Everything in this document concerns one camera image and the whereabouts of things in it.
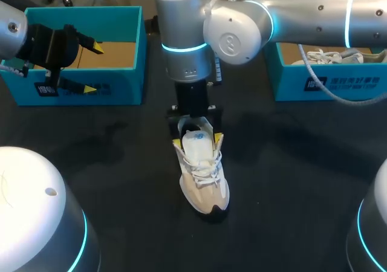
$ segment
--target sneaker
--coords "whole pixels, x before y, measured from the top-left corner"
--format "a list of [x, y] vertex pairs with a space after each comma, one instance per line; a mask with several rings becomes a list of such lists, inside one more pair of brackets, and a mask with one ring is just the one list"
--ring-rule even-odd
[[193, 119], [196, 123], [188, 124], [186, 120], [189, 119], [184, 118], [179, 123], [181, 144], [174, 141], [182, 173], [181, 190], [200, 213], [209, 215], [225, 211], [229, 205], [230, 190], [221, 162], [220, 149], [224, 136], [222, 134], [215, 143], [207, 119]]
[[[311, 65], [319, 64], [326, 65], [331, 63], [364, 63], [364, 54], [357, 51], [356, 49], [349, 49], [342, 53], [329, 52], [324, 53], [322, 50], [319, 51], [308, 51], [307, 59]], [[303, 65], [304, 61], [299, 60], [292, 63], [292, 65]]]

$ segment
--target white dome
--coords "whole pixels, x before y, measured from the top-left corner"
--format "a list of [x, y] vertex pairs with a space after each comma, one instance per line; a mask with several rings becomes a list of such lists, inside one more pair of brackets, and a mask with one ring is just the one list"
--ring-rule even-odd
[[59, 171], [41, 155], [0, 147], [0, 271], [14, 271], [47, 244], [66, 203]]

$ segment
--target shoe sole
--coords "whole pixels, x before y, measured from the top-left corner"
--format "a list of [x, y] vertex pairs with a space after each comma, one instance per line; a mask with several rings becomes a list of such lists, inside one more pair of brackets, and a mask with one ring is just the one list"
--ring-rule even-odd
[[[223, 211], [226, 211], [227, 210], [227, 207], [229, 206], [229, 202], [230, 202], [230, 189], [229, 189], [229, 184], [227, 182], [226, 179], [224, 179], [225, 182], [226, 182], [226, 189], [227, 189], [227, 194], [229, 195], [229, 198], [227, 199], [227, 204], [226, 204], [226, 208], [223, 210]], [[181, 188], [181, 191], [183, 192], [184, 196], [186, 197], [186, 199], [188, 200], [188, 202], [191, 204], [191, 206], [197, 210], [198, 212], [204, 214], [204, 215], [209, 215], [209, 213], [203, 213], [189, 198], [188, 196], [188, 191], [186, 190], [185, 186], [184, 186], [184, 183], [183, 183], [183, 174], [181, 174], [180, 176], [180, 180], [179, 180], [179, 183], [180, 183], [180, 188]]]

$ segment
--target black tabletop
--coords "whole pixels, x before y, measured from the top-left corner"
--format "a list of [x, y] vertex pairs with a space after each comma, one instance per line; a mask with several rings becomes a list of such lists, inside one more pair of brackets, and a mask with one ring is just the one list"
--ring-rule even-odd
[[180, 190], [157, 37], [148, 62], [141, 106], [19, 108], [0, 82], [0, 146], [59, 169], [99, 236], [102, 272], [346, 271], [346, 233], [387, 158], [387, 104], [278, 103], [262, 56], [223, 65], [210, 96], [224, 106], [231, 198], [212, 223]]

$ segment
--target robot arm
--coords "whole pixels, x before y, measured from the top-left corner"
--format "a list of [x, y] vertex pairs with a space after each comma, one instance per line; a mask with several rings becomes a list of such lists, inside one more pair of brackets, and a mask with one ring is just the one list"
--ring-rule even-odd
[[387, 46], [387, 0], [156, 0], [167, 72], [178, 82], [210, 73], [206, 45], [231, 64], [268, 42]]
[[387, 0], [218, 0], [204, 39], [225, 62], [241, 64], [268, 42], [387, 46]]
[[3, 65], [1, 69], [27, 77], [28, 63], [46, 68], [45, 82], [34, 83], [40, 96], [47, 96], [40, 92], [42, 86], [52, 87], [55, 90], [50, 93], [52, 96], [58, 96], [57, 88], [77, 94], [96, 90], [60, 76], [61, 69], [76, 59], [79, 45], [97, 54], [103, 53], [93, 38], [79, 33], [72, 25], [65, 25], [61, 30], [42, 24], [29, 25], [23, 12], [0, 1], [0, 60], [16, 57], [25, 61], [23, 70]]

